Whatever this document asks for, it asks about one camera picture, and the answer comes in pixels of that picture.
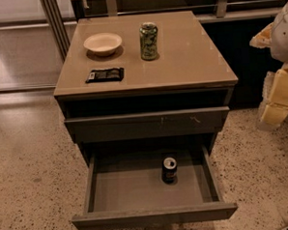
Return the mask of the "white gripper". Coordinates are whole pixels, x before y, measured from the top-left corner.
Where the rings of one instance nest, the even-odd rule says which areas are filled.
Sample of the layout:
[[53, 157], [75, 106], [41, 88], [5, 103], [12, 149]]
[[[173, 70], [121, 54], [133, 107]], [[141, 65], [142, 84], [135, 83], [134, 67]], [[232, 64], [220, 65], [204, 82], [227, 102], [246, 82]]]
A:
[[[272, 26], [273, 25], [269, 23], [249, 41], [249, 45], [260, 49], [270, 47], [272, 41]], [[259, 120], [268, 125], [279, 126], [288, 115], [288, 63], [285, 63], [274, 76], [270, 102], [283, 108], [261, 103], [259, 107]]]

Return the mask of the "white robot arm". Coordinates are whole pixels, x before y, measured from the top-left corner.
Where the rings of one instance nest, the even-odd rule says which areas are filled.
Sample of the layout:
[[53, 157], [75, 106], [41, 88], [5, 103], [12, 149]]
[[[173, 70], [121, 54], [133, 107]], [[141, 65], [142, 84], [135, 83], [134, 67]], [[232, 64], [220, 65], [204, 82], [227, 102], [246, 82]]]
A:
[[277, 72], [267, 72], [265, 76], [257, 118], [259, 130], [274, 130], [288, 115], [288, 2], [249, 45], [269, 48], [272, 58], [282, 62]]

